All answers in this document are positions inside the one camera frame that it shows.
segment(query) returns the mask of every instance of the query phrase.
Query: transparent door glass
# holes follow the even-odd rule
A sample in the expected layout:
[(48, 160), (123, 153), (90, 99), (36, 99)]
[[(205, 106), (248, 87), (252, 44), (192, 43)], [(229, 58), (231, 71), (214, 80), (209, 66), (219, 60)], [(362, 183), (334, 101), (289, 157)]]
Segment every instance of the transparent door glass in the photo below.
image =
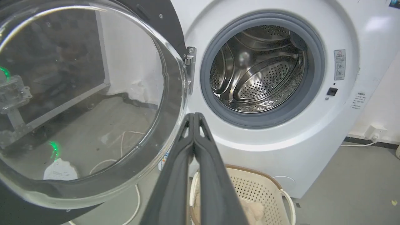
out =
[(157, 164), (186, 100), (186, 71), (162, 36), (108, 1), (25, 0), (0, 18), (6, 185), (38, 205), (78, 208)]

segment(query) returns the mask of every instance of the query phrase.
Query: warning label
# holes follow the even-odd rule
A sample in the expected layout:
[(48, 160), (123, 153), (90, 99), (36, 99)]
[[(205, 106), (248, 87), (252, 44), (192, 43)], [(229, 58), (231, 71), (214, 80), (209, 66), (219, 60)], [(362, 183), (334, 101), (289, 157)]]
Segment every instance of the warning label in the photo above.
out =
[(357, 92), (356, 97), (353, 99), (350, 107), (353, 109), (361, 109), (366, 100), (367, 97), (365, 96), (364, 92)]
[(161, 159), (161, 161), (158, 163), (158, 169), (159, 169), (160, 171), (162, 170), (162, 168), (164, 168), (165, 161), (167, 160), (169, 154), (170, 154), (170, 153), (167, 152), (167, 153), (164, 155), (164, 157)]
[(336, 50), (335, 52), (335, 80), (344, 80), (346, 71), (346, 50)]

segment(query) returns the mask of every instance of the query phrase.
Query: beige laundry basket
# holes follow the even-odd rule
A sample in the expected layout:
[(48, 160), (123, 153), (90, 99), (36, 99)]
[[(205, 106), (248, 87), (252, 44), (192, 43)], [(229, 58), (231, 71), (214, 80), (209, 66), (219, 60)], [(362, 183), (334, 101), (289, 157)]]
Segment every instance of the beige laundry basket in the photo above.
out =
[[(292, 199), (274, 178), (258, 171), (231, 165), (227, 165), (226, 170), (240, 198), (259, 202), (264, 206), (263, 221), (266, 225), (295, 225), (296, 212)], [(189, 198), (190, 216), (194, 225), (200, 225), (199, 218), (196, 218), (194, 214), (196, 193), (199, 189), (200, 174), (197, 172), (193, 177)], [(291, 222), (289, 222), (282, 196), (288, 200)]]

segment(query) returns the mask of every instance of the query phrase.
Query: door hinge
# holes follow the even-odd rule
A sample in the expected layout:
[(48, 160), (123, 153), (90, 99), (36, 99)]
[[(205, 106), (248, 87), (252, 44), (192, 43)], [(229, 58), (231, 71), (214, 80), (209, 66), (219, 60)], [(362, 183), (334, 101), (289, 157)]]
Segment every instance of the door hinge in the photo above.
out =
[(184, 63), (188, 72), (189, 94), (193, 92), (194, 68), (196, 64), (196, 48), (189, 46), (186, 48)]

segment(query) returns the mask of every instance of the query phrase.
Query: washing machine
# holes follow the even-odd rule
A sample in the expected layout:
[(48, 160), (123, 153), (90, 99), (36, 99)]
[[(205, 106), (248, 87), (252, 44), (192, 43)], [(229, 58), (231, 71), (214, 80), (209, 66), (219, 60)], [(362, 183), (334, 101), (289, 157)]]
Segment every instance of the washing machine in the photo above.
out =
[(54, 209), (96, 205), (137, 183), (194, 112), (226, 164), (267, 173), (301, 198), (400, 49), (397, 1), (0, 8), (0, 179)]

